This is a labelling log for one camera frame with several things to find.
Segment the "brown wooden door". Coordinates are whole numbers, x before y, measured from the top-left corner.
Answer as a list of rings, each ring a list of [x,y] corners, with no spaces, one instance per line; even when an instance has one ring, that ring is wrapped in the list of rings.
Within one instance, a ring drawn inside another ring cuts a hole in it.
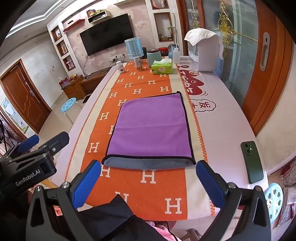
[[[52,109],[33,84],[21,59],[1,75],[1,87],[22,119],[39,133]]]

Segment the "blue round plastic stool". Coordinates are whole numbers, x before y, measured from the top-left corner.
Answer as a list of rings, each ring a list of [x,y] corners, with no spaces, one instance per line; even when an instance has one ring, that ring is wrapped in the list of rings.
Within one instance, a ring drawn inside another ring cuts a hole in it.
[[[75,97],[70,98],[61,106],[61,112],[65,114],[65,116],[67,117],[67,119],[70,121],[72,125],[74,124],[74,122],[71,120],[71,118],[67,114],[67,111],[69,111],[69,109],[76,103],[76,100],[77,99]]]

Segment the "blue transparent water jug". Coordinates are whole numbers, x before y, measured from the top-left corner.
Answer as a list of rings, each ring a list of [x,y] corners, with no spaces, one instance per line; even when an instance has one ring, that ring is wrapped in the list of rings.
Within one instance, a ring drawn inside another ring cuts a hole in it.
[[[125,40],[125,45],[130,59],[141,58],[144,55],[140,37]]]

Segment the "glass jar with tea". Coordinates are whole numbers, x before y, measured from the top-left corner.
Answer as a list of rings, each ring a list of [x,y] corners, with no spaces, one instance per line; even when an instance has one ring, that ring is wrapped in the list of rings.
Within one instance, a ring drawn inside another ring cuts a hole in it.
[[[134,66],[137,71],[142,71],[142,59],[141,57],[134,58],[133,60]]]

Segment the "purple grey microfibre towel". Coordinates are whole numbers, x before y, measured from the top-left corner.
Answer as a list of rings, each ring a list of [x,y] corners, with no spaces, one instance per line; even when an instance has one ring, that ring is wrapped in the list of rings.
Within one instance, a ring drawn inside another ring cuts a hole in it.
[[[196,164],[182,94],[129,100],[119,111],[102,164],[131,170],[170,170]]]

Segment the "orange H-pattern table runner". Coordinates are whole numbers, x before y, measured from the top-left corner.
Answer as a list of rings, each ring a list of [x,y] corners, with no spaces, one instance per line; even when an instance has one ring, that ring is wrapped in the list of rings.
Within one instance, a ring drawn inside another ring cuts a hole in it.
[[[99,178],[88,205],[121,196],[146,220],[187,220],[215,214],[196,176],[207,160],[194,97],[205,94],[204,76],[188,64],[154,74],[146,62],[114,72],[96,97],[74,144],[65,180],[92,160]]]

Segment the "small white pill bottle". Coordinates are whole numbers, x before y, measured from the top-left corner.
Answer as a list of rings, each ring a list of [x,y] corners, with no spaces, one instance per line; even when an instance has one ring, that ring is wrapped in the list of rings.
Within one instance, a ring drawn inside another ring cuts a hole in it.
[[[116,67],[117,67],[117,70],[119,73],[125,72],[125,68],[124,68],[123,63],[121,61],[116,62]]]

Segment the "black wall television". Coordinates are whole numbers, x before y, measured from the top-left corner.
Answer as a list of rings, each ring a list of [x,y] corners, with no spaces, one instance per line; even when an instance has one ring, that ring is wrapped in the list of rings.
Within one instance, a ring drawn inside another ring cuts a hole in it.
[[[88,28],[80,33],[88,56],[102,50],[123,44],[133,38],[132,25],[128,14],[116,16]]]

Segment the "green ceramic jar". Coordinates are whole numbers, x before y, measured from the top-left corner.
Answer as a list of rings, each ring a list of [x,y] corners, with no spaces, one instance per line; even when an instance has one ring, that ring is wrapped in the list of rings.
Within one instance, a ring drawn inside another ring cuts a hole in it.
[[[161,61],[162,56],[159,49],[149,49],[147,51],[147,62],[148,66],[151,67],[154,61]]]

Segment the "wooden TV cabinet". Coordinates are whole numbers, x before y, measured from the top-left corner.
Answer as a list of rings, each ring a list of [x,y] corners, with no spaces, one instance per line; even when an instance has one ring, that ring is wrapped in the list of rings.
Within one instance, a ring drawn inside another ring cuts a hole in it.
[[[92,73],[86,78],[83,75],[79,75],[71,83],[63,87],[62,90],[69,99],[73,97],[77,100],[84,99],[87,95],[93,93],[108,71],[106,68]]]

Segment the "white cloth on appliance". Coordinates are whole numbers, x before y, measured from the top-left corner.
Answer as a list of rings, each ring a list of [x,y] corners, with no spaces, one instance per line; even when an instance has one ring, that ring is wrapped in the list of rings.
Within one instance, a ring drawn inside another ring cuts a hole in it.
[[[197,45],[201,40],[209,39],[213,36],[217,35],[215,32],[204,29],[204,28],[195,28],[192,30],[189,30],[184,40],[189,42],[192,46]]]

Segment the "light blue stool with hearts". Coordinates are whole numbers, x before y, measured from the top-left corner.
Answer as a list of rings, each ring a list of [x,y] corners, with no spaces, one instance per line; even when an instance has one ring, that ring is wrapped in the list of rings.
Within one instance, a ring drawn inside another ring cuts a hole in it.
[[[270,223],[273,223],[280,214],[283,204],[283,191],[279,184],[271,183],[264,192]]]

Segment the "white plastic bottle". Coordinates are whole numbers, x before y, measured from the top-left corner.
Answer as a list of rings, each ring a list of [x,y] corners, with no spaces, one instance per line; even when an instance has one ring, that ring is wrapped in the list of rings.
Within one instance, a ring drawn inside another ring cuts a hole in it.
[[[173,63],[179,64],[180,63],[180,58],[181,58],[180,50],[179,50],[178,47],[175,47],[173,49],[173,56],[172,56]]]

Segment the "dark green smartphone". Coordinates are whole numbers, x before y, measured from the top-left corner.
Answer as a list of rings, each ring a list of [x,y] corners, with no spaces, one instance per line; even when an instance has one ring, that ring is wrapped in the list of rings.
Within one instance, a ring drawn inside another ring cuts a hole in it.
[[[261,181],[264,178],[264,174],[255,142],[242,142],[240,146],[245,161],[249,184]]]

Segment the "black sleeve of operator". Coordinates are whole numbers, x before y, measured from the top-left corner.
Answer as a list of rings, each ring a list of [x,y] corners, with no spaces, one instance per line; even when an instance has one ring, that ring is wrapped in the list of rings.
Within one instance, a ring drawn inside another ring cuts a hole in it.
[[[80,211],[79,218],[94,240],[165,240],[155,228],[134,215],[119,195],[107,204]]]

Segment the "green tissue box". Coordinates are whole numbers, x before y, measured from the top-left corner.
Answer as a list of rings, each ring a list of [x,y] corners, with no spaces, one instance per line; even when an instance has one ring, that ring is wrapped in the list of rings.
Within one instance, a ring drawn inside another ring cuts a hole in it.
[[[153,74],[172,74],[173,62],[170,58],[164,58],[161,61],[155,60],[151,65]]]

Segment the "white wall shelf with boxes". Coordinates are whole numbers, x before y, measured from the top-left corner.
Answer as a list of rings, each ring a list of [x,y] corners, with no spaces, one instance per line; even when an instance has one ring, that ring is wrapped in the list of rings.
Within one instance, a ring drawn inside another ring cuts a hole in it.
[[[111,14],[110,14],[110,11],[108,10],[96,11],[88,18],[88,23],[93,24],[97,21],[105,21],[110,17],[111,17]]]

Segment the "white water dispenser appliance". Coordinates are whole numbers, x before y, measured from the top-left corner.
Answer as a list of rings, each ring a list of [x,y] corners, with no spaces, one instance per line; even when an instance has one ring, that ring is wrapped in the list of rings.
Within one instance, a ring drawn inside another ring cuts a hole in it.
[[[209,39],[201,40],[197,45],[188,43],[188,54],[197,63],[197,70],[201,72],[214,72],[218,60],[223,60],[224,45],[222,38],[217,34]]]

